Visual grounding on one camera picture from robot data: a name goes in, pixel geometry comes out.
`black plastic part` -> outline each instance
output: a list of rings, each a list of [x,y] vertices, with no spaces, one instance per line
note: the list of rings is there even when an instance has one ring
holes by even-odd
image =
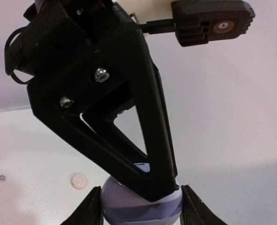
[[[103,225],[101,187],[94,187],[73,214],[61,225]]]
[[[24,17],[28,20],[28,21],[32,21],[37,15],[36,12],[36,8],[35,8],[35,3],[33,3],[24,13]]]
[[[181,46],[237,38],[246,33],[255,17],[251,6],[242,0],[179,0],[172,3],[172,13]],[[218,25],[224,22],[228,30],[219,30]]]
[[[170,33],[175,31],[173,19],[148,21],[146,24],[139,25],[143,33],[160,34]]]
[[[189,185],[181,186],[181,189],[183,193],[181,225],[227,225],[203,203]]]
[[[46,17],[50,10],[52,16]],[[27,87],[34,115],[146,200],[155,202],[172,194],[179,186],[168,115],[160,75],[140,27],[118,4],[103,14],[103,20],[97,17],[96,29],[89,32],[82,25],[89,9],[77,23],[67,11],[53,0],[17,41],[27,37],[26,45],[18,48],[27,60],[22,60],[23,69],[18,69],[35,75]],[[91,14],[89,18],[90,22],[94,19]],[[53,45],[58,43],[55,37],[66,43],[78,42],[72,47],[63,45],[58,58],[53,59]],[[9,66],[14,61],[7,61],[7,69],[19,65]],[[94,77],[101,67],[110,73],[104,83]],[[74,105],[61,107],[62,97],[71,98]],[[114,125],[117,114],[134,105],[147,155]],[[134,165],[142,162],[150,164],[150,172]]]

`plastic ball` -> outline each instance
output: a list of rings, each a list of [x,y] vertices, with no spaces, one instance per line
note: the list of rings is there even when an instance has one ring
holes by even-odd
[[[100,198],[103,216],[111,225],[173,225],[182,210],[181,188],[159,201],[148,202],[113,177],[105,182]]]

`black cable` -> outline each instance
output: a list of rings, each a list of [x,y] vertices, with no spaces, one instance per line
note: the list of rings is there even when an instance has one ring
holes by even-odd
[[[21,27],[21,28],[19,28],[19,29],[16,29],[15,31],[13,31],[13,33],[9,36],[9,38],[7,39],[7,41],[6,41],[6,43],[5,43],[5,50],[4,50],[4,52],[6,52],[6,50],[10,47],[10,44],[11,44],[12,40],[13,40],[18,34],[20,34],[20,33],[23,31],[24,28],[25,28],[25,27]],[[28,80],[28,81],[26,81],[26,82],[20,80],[20,79],[15,75],[14,72],[12,72],[12,73],[10,74],[10,76],[11,76],[11,78],[12,78],[16,83],[18,83],[18,84],[29,84],[29,82],[31,81],[31,79]]]

